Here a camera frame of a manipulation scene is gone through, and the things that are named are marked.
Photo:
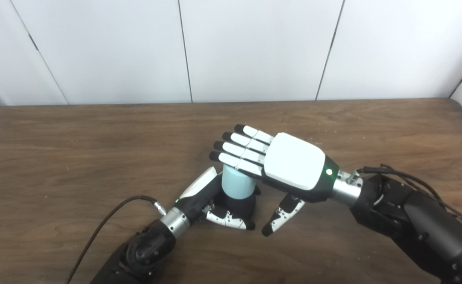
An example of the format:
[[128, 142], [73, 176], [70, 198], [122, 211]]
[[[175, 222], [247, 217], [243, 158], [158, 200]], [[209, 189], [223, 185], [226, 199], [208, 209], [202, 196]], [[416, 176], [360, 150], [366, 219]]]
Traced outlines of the white and black left hand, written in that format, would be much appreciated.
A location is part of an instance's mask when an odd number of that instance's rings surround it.
[[257, 182], [229, 166], [222, 172], [215, 167], [205, 170], [184, 190], [173, 211], [187, 227], [207, 220], [237, 230], [255, 229], [251, 219], [260, 195]]

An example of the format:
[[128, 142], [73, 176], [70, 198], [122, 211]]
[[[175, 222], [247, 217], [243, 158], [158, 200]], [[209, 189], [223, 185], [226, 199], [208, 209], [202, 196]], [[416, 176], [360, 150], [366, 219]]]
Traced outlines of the white and black right hand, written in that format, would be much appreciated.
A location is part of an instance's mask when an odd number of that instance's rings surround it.
[[269, 135], [238, 124], [213, 145], [209, 158], [286, 193], [262, 228], [270, 236], [296, 215], [305, 203], [326, 201], [339, 166], [320, 148], [287, 133]]

